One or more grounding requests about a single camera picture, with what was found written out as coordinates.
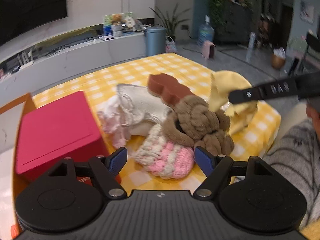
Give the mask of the grey sweater forearm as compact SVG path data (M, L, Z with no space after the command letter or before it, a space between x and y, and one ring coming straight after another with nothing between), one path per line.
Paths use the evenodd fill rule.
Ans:
M303 228L319 219L319 139L310 119L291 127L263 156L304 195L307 211Z

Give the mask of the person right hand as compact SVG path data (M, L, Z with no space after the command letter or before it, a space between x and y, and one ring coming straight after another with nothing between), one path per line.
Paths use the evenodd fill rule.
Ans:
M319 119L319 112L317 112L309 103L306 107L306 114L309 118L311 118L313 127L317 133L319 133L320 129L320 119Z

